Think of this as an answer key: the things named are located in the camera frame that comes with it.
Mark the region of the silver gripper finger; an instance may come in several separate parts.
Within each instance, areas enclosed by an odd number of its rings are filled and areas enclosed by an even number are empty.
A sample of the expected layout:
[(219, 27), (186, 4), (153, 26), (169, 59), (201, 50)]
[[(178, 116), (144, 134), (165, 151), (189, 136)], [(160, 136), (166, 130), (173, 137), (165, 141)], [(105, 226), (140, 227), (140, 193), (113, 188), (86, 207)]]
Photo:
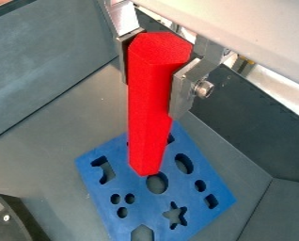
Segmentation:
[(126, 83), (126, 48), (144, 29), (138, 26), (136, 8), (130, 0), (97, 0), (117, 47), (120, 75)]

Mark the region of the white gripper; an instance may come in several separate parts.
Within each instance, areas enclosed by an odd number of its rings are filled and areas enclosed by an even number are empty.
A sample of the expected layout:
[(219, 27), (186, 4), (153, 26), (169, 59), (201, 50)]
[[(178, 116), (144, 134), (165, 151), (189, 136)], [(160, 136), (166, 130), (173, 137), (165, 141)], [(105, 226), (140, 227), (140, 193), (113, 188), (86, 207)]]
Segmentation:
[(202, 35), (196, 36), (189, 61), (173, 73), (168, 109), (173, 120), (196, 97), (211, 95), (208, 75), (233, 55), (231, 50), (299, 84), (299, 0), (132, 2)]

